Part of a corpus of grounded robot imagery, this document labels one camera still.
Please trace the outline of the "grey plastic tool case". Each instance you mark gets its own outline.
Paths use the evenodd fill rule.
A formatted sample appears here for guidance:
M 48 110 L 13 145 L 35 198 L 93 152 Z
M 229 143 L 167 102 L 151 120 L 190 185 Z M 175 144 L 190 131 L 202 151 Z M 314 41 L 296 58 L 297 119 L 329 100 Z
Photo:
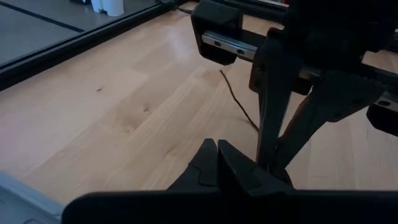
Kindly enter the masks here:
M 64 206 L 0 172 L 0 224 L 61 224 Z

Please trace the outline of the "white bin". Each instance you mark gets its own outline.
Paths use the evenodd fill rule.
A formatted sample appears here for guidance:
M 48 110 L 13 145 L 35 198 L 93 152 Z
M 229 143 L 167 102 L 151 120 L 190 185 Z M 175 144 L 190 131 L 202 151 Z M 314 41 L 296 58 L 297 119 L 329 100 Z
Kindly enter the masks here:
M 105 12 L 108 16 L 118 17 L 124 14 L 124 0 L 90 0 L 95 12 Z

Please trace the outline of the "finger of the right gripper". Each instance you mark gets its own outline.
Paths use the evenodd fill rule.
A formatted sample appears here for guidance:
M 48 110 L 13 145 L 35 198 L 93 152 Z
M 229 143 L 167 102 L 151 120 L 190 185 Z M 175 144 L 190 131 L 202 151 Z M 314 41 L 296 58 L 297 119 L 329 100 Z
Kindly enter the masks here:
M 285 32 L 269 29 L 266 41 L 256 50 L 250 79 L 250 87 L 259 94 L 257 163 L 263 168 L 272 163 L 294 81 L 302 67 L 303 60 L 287 43 Z
M 284 170 L 311 136 L 326 122 L 337 122 L 374 103 L 383 86 L 357 75 L 329 71 L 299 104 L 275 149 L 269 168 Z

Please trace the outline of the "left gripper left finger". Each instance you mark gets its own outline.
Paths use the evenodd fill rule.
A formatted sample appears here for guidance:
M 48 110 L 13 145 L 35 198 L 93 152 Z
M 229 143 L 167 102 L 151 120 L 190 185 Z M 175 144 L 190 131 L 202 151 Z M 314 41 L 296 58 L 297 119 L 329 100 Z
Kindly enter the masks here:
M 187 168 L 167 190 L 213 190 L 218 181 L 218 150 L 213 139 L 205 139 Z

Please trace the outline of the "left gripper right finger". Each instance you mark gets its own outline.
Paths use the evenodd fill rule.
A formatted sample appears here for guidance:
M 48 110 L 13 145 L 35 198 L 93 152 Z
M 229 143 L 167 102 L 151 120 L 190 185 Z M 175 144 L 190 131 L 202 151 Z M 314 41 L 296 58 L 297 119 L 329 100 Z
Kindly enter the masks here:
M 226 140 L 218 141 L 220 187 L 243 195 L 268 195 L 293 187 L 274 177 Z

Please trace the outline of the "black aluminium table frame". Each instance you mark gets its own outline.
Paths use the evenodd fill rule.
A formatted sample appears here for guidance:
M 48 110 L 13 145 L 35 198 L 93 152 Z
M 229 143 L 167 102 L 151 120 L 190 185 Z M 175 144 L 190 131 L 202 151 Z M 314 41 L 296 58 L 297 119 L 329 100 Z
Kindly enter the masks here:
M 0 65 L 0 91 L 14 86 L 36 74 L 50 69 L 76 55 L 121 35 L 169 11 L 175 11 L 186 2 L 200 0 L 156 0 L 150 7 L 122 16 L 88 31 L 63 24 L 62 27 L 77 32 L 56 44 L 43 47 L 27 55 Z M 281 22 L 288 5 L 273 0 L 214 0 L 242 10 L 249 16 Z

